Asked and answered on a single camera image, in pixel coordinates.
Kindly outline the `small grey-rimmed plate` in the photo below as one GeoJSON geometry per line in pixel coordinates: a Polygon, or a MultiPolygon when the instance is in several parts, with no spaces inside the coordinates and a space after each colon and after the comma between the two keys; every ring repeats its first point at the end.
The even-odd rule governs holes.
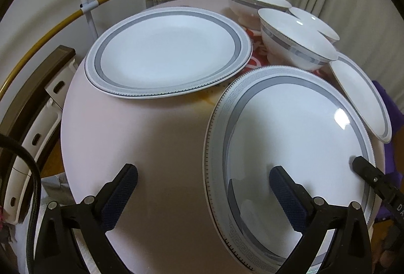
{"type": "Polygon", "coordinates": [[[338,58],[329,63],[331,72],[362,118],[367,129],[379,141],[388,144],[392,140],[392,124],[388,110],[379,91],[368,75],[350,57],[337,52],[338,58]]]}

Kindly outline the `white bowl grey band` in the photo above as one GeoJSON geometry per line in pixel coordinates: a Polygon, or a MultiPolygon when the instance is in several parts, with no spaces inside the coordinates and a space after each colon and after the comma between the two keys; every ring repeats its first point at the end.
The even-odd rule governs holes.
{"type": "Polygon", "coordinates": [[[334,46],[317,30],[279,10],[258,10],[262,41],[271,65],[313,72],[338,59],[334,46]]]}
{"type": "Polygon", "coordinates": [[[292,4],[286,0],[228,0],[229,7],[238,17],[239,23],[257,30],[260,25],[258,10],[270,8],[287,12],[292,4]]]}

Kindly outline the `dark wooden chair frame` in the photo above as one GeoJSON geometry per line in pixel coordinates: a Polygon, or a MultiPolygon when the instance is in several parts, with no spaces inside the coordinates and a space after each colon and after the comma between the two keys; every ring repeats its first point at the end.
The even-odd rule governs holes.
{"type": "MultiPolygon", "coordinates": [[[[74,59],[75,50],[60,45],[35,69],[8,107],[1,121],[1,134],[9,136],[22,145],[29,127],[33,124],[49,97],[45,91],[46,85],[56,77],[56,74],[65,65],[74,59]]],[[[61,122],[57,125],[44,150],[40,153],[39,159],[36,160],[40,171],[43,170],[47,159],[60,138],[60,125],[61,122]]]]}

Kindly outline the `small white bowl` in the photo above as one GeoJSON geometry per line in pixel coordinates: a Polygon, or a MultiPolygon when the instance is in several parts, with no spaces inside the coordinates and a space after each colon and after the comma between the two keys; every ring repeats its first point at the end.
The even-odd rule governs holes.
{"type": "Polygon", "coordinates": [[[330,41],[330,43],[334,44],[340,40],[340,36],[332,27],[310,12],[296,7],[291,7],[288,9],[288,11],[291,13],[291,15],[296,16],[301,22],[310,25],[315,30],[323,34],[330,41]]]}

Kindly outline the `white plastic stool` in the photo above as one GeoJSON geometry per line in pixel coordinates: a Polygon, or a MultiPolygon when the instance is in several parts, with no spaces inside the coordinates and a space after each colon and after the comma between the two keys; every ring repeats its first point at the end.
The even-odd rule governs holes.
{"type": "MultiPolygon", "coordinates": [[[[24,147],[35,160],[51,139],[57,125],[61,122],[62,109],[66,99],[68,87],[77,70],[78,64],[71,60],[65,65],[56,77],[48,83],[45,91],[48,94],[45,105],[36,116],[33,124],[22,141],[24,147]]],[[[4,199],[4,219],[8,224],[16,225],[20,219],[20,211],[31,171],[25,162],[16,157],[8,180],[4,199]]]]}

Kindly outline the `large grey-rimmed plate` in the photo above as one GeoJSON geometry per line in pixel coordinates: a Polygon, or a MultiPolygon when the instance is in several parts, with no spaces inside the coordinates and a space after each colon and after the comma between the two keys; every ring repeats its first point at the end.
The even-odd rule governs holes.
{"type": "Polygon", "coordinates": [[[311,196],[358,202],[371,226],[375,195],[351,168],[374,163],[366,128],[350,102],[324,79],[290,66],[252,70],[231,83],[208,124],[203,173],[216,231],[251,273],[275,273],[300,234],[269,185],[280,165],[311,196]]]}
{"type": "Polygon", "coordinates": [[[239,73],[251,59],[247,32],[222,14],[193,7],[146,10],[106,30],[84,61],[87,80],[127,99],[204,90],[239,73]]]}

